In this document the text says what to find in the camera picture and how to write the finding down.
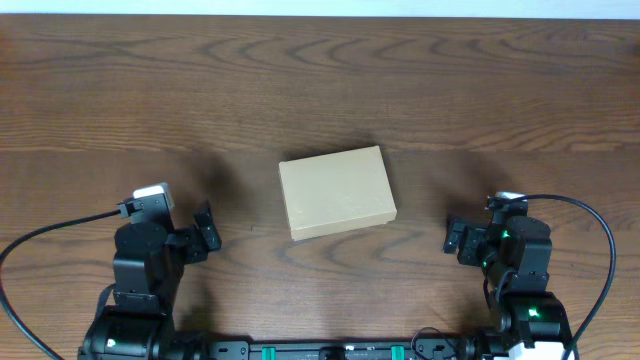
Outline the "cardboard box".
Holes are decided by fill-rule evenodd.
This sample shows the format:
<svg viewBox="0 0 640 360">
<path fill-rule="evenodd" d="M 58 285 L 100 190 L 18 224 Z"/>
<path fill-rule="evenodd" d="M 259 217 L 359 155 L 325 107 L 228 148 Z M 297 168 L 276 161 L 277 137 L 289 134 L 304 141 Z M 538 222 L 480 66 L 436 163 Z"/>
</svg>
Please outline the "cardboard box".
<svg viewBox="0 0 640 360">
<path fill-rule="evenodd" d="M 279 176 L 295 241 L 383 225 L 397 216 L 378 146 L 283 161 Z"/>
</svg>

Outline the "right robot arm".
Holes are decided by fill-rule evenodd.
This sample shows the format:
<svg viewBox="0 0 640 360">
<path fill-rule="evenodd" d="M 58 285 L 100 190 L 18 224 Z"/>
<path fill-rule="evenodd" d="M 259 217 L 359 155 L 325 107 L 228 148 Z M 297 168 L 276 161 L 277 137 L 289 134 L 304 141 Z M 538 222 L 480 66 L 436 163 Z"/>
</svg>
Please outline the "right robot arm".
<svg viewBox="0 0 640 360">
<path fill-rule="evenodd" d="M 493 324 L 460 342 L 460 359 L 553 360 L 572 340 L 563 304 L 547 290 L 550 227 L 526 215 L 500 215 L 487 226 L 448 222 L 443 251 L 478 267 Z"/>
</svg>

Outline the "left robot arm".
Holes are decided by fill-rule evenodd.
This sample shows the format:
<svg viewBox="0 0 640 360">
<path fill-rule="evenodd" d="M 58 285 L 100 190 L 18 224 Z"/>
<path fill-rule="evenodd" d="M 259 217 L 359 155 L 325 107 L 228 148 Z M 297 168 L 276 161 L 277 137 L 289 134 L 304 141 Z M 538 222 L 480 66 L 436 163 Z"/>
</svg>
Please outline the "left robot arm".
<svg viewBox="0 0 640 360">
<path fill-rule="evenodd" d="M 115 283 L 100 294 L 79 359 L 207 359 L 206 335 L 175 329 L 173 310 L 185 266 L 221 248 L 209 202 L 194 223 L 174 227 L 165 199 L 153 195 L 119 204 L 130 220 L 114 235 Z"/>
</svg>

